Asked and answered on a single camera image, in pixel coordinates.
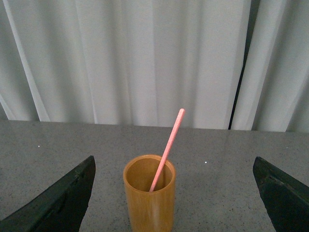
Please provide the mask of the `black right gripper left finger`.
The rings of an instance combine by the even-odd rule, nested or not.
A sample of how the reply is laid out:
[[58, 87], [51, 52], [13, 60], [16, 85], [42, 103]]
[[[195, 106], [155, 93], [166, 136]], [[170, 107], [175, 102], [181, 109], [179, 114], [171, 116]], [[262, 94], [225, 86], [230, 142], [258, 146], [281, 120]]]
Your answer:
[[1, 220], [2, 232], [77, 232], [88, 208], [95, 178], [89, 156], [48, 189]]

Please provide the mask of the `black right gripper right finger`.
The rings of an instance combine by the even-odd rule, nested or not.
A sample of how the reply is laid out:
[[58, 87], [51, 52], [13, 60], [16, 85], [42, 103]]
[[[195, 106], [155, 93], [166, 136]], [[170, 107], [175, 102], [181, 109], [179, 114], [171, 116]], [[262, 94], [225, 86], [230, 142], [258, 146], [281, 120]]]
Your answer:
[[307, 232], [309, 187], [262, 157], [255, 158], [253, 175], [274, 229]]

